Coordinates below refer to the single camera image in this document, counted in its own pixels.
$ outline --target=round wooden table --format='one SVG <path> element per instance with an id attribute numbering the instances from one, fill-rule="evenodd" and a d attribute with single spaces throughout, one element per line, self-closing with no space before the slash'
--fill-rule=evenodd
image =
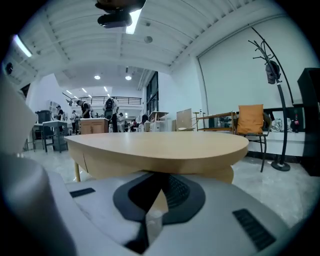
<path id="1" fill-rule="evenodd" d="M 64 138 L 75 161 L 96 179 L 137 171 L 199 174 L 231 183 L 231 165 L 248 151 L 249 141 L 222 132 L 124 132 Z"/>

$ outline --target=ceiling light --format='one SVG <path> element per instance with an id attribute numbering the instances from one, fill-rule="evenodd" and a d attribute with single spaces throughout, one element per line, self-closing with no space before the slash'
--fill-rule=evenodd
<path id="1" fill-rule="evenodd" d="M 138 23 L 138 19 L 139 19 L 139 16 L 140 16 L 140 13 L 141 13 L 141 10 L 135 10 L 133 12 L 130 12 L 130 15 L 131 15 L 131 19 L 132 19 L 132 23 L 130 26 L 127 26 L 126 29 L 125 29 L 125 33 L 126 34 L 131 34 L 133 35 L 135 33 L 135 29 L 136 29 L 136 25 Z"/>
<path id="2" fill-rule="evenodd" d="M 16 43 L 17 46 L 19 46 L 19 48 L 21 49 L 21 51 L 24 52 L 25 55 L 27 55 L 28 57 L 32 56 L 32 53 L 27 49 L 27 47 L 20 40 L 20 38 L 17 34 L 13 36 L 13 41 Z"/>

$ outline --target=wooden cabinet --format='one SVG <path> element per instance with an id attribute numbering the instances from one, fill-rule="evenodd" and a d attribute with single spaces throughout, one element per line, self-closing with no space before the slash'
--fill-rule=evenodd
<path id="1" fill-rule="evenodd" d="M 81 134 L 103 134 L 108 132 L 108 120 L 105 118 L 81 119 Z"/>

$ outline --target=backpack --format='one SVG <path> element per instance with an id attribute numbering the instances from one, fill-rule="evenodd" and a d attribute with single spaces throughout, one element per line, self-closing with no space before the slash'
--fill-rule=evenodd
<path id="1" fill-rule="evenodd" d="M 112 98 L 108 98 L 105 102 L 105 110 L 110 111 L 114 107 L 114 100 Z"/>

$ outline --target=railing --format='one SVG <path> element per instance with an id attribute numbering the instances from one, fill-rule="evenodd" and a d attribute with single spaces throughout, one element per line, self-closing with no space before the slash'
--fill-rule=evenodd
<path id="1" fill-rule="evenodd" d="M 94 96 L 94 97 L 81 97 L 81 98 L 70 98 L 68 95 L 63 94 L 69 106 L 76 106 L 77 101 L 80 100 L 82 102 L 86 102 L 91 104 L 92 106 L 96 105 L 104 105 L 109 97 L 105 96 Z M 141 105 L 141 98 L 137 97 L 118 97 L 112 96 L 112 98 L 116 99 L 119 102 L 119 105 Z"/>

